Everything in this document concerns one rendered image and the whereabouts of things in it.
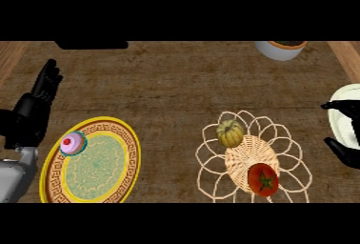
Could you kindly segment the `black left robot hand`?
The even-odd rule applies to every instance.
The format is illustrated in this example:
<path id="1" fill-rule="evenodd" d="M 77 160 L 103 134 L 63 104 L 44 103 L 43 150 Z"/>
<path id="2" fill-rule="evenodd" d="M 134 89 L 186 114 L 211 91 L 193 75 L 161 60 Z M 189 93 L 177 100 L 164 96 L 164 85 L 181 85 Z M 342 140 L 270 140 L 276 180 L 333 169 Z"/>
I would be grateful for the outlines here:
<path id="1" fill-rule="evenodd" d="M 6 150 L 40 146 L 46 137 L 50 106 L 62 79 L 56 61 L 49 59 L 32 90 L 20 96 L 12 110 L 0 109 L 0 136 L 6 138 Z"/>

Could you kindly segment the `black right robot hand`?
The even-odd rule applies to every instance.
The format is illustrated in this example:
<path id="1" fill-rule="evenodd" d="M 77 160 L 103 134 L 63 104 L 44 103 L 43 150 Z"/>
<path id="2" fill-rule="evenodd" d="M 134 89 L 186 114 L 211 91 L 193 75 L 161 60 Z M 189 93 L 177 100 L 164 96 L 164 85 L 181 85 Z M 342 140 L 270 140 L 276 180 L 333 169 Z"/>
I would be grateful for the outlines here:
<path id="1" fill-rule="evenodd" d="M 341 162 L 350 168 L 360 170 L 360 100 L 333 100 L 320 107 L 327 111 L 338 111 L 350 119 L 350 123 L 344 126 L 330 124 L 336 138 L 326 137 L 323 141 Z M 350 129 L 348 134 L 355 139 L 355 148 L 347 146 L 345 141 L 339 138 L 341 129 Z"/>

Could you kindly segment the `white bowl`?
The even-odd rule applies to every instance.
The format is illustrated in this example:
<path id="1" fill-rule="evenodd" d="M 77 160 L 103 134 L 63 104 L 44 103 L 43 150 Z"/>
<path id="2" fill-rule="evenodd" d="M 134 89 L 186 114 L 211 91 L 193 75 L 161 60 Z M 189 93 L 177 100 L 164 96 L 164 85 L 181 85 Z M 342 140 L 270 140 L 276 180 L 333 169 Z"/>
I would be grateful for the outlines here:
<path id="1" fill-rule="evenodd" d="M 350 84 L 342 86 L 333 93 L 330 100 L 360 100 L 360 84 Z M 329 125 L 336 140 L 352 149 L 360 150 L 360 144 L 354 129 L 351 126 L 351 119 L 338 111 L 330 109 L 327 111 Z"/>

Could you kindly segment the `red tomato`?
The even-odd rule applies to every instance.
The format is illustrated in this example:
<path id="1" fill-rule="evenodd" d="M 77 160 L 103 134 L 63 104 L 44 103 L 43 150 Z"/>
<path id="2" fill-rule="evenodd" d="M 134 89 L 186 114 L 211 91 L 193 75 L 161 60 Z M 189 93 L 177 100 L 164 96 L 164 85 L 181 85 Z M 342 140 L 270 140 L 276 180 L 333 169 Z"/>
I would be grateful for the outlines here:
<path id="1" fill-rule="evenodd" d="M 248 184 L 254 193 L 267 197 L 271 196 L 279 189 L 279 177 L 273 168 L 264 164 L 257 163 L 248 170 Z"/>

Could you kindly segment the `pink frosted cupcake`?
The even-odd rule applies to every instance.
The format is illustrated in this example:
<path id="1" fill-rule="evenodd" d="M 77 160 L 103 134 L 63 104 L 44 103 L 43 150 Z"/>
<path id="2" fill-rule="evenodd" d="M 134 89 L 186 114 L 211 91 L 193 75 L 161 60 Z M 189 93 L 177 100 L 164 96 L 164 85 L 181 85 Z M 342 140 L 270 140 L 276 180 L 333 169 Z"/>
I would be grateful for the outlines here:
<path id="1" fill-rule="evenodd" d="M 87 139 L 82 132 L 69 132 L 60 140 L 60 144 L 59 144 L 60 153 L 65 156 L 78 155 L 84 151 L 85 146 L 87 146 Z"/>

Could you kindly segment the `yellow patterned plate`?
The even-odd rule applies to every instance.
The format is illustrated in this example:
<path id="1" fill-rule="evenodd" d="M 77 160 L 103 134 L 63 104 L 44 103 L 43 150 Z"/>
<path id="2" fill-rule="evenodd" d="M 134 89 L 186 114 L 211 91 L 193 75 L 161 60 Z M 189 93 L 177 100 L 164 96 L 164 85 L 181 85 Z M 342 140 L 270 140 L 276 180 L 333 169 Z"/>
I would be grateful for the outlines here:
<path id="1" fill-rule="evenodd" d="M 82 132 L 84 151 L 60 153 L 69 132 Z M 60 136 L 47 154 L 40 176 L 43 203 L 121 203 L 133 190 L 140 170 L 140 144 L 130 125 L 99 116 L 80 122 Z"/>

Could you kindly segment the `white pot with orange rim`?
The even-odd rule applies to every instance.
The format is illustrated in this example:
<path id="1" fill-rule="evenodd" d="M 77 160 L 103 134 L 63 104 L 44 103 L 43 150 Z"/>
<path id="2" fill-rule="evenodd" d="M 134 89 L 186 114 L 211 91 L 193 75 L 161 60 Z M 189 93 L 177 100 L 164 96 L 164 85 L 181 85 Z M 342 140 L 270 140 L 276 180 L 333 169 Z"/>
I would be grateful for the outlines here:
<path id="1" fill-rule="evenodd" d="M 308 42 L 298 41 L 296 45 L 289 45 L 286 41 L 255 41 L 255 47 L 260 53 L 276 61 L 288 61 L 293 59 Z"/>

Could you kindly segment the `yellow-green striped squash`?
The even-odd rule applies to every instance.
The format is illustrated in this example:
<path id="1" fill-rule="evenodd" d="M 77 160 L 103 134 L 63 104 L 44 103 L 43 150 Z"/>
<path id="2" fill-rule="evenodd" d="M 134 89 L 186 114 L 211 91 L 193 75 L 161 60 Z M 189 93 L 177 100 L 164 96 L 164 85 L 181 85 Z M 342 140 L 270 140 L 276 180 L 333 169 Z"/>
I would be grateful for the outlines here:
<path id="1" fill-rule="evenodd" d="M 226 120 L 217 127 L 217 138 L 226 148 L 236 148 L 243 141 L 243 128 L 236 120 Z"/>

